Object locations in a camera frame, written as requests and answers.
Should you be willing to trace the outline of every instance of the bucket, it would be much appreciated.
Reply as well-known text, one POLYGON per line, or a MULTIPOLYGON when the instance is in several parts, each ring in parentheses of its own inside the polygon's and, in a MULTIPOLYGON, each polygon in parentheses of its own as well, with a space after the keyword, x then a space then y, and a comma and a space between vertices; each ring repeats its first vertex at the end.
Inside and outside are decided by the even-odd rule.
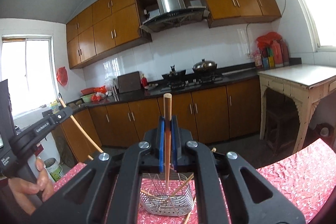
POLYGON ((64 176, 62 167, 55 158, 49 158, 44 161, 45 167, 54 181, 58 181, 64 176))

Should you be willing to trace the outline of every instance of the silver screw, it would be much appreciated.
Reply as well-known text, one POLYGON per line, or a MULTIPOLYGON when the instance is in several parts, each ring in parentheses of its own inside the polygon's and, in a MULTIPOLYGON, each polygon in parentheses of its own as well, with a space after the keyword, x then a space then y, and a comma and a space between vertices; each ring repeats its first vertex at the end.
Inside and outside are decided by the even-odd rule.
POLYGON ((238 158, 237 153, 233 151, 229 151, 228 153, 226 153, 226 156, 231 160, 235 160, 236 158, 238 158))
POLYGON ((149 147, 149 142, 139 142, 139 147, 142 149, 148 148, 149 147))
POLYGON ((101 153, 99 155, 99 159, 102 160, 102 161, 108 160, 109 158, 110 158, 110 155, 107 154, 107 153, 101 153))
POLYGON ((195 148, 198 146, 197 141, 187 141, 187 147, 195 148))

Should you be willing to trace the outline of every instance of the range hood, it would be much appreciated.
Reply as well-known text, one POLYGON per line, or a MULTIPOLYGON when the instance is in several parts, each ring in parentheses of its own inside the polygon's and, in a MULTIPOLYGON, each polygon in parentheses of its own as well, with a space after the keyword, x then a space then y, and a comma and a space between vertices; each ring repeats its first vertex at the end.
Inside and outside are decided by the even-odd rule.
POLYGON ((160 32, 172 27, 202 21, 209 11, 206 6, 185 7, 183 0, 157 0, 160 15, 149 18, 140 26, 146 32, 160 32))

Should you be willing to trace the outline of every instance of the white tabletop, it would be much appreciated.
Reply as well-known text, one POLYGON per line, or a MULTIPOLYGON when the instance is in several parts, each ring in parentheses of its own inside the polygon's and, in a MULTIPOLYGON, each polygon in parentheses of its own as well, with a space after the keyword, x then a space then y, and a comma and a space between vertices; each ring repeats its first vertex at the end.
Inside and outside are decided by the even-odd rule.
POLYGON ((312 86, 336 76, 336 68, 302 64, 259 71, 258 74, 278 77, 302 85, 312 86))

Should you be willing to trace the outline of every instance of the wire basket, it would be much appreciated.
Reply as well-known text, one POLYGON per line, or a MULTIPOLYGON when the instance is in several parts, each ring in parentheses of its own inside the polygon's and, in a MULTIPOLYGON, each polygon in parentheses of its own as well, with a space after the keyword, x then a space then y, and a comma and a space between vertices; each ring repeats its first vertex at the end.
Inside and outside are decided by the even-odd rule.
POLYGON ((169 197, 187 177, 173 170, 169 174, 169 188, 166 190, 165 174, 144 174, 140 192, 141 204, 147 212, 162 216, 183 216, 194 208, 194 201, 189 183, 169 197))

